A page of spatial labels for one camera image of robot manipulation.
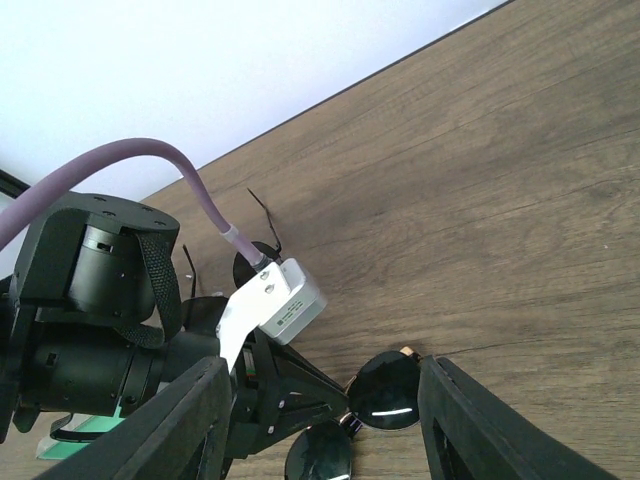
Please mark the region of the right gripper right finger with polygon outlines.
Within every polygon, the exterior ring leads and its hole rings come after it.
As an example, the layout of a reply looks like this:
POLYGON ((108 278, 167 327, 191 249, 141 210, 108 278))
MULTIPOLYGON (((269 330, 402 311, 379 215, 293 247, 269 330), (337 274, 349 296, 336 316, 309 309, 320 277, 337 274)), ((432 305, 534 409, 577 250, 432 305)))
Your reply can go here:
POLYGON ((433 479, 613 479, 445 357, 420 364, 418 407, 433 479))

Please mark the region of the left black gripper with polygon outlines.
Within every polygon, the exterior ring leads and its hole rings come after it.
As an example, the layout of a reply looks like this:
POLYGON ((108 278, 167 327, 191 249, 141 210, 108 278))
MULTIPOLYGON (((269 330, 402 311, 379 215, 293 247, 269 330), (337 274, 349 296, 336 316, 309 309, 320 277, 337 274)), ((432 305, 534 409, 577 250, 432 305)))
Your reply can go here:
POLYGON ((344 389, 289 345, 259 332, 245 341, 235 364, 235 402, 227 438, 227 456, 245 459, 313 425, 336 419, 346 409, 326 404, 279 409, 283 399, 277 379, 288 393, 317 400, 346 400, 344 389))

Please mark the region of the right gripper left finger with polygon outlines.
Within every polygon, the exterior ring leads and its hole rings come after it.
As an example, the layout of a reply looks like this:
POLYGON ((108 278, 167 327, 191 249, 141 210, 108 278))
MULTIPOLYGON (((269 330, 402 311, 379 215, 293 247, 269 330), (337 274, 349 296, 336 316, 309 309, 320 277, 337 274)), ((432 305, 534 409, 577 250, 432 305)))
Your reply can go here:
POLYGON ((232 389, 227 363, 206 357, 130 417, 40 479, 219 479, 232 389))

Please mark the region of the gold-trimmed black sunglasses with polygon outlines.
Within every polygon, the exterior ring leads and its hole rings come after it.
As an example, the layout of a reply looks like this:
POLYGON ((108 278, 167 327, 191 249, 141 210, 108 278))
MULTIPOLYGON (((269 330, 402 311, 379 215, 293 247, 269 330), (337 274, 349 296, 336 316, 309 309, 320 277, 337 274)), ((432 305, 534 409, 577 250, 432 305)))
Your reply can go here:
POLYGON ((286 479, 350 479, 352 441, 362 427, 398 431, 419 422, 417 395, 421 356, 412 348, 382 352, 345 389, 347 413, 303 430, 284 467, 286 479))

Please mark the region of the grey glasses case green lining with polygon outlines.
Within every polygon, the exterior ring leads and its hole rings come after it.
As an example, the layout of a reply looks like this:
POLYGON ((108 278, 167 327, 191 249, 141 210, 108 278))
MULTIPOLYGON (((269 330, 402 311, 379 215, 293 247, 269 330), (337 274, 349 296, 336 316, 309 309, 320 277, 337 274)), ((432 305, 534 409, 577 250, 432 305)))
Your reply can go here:
POLYGON ((121 410, 117 406, 112 416, 66 414, 54 421, 49 434, 39 441, 36 458, 48 461, 67 459, 118 426, 123 421, 121 410))

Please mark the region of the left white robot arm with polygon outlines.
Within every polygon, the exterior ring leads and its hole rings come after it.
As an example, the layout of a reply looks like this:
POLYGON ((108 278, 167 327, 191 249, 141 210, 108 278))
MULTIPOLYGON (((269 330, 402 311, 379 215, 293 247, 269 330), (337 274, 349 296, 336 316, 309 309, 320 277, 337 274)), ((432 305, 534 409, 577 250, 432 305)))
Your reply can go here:
POLYGON ((309 274, 279 245, 263 265, 233 262, 230 297, 182 300, 171 216, 70 192, 29 227, 1 283, 1 428, 31 430, 44 412, 128 417, 199 360, 218 331, 265 315, 231 368, 225 454, 241 459, 343 413, 338 384, 290 345, 324 308, 309 274))

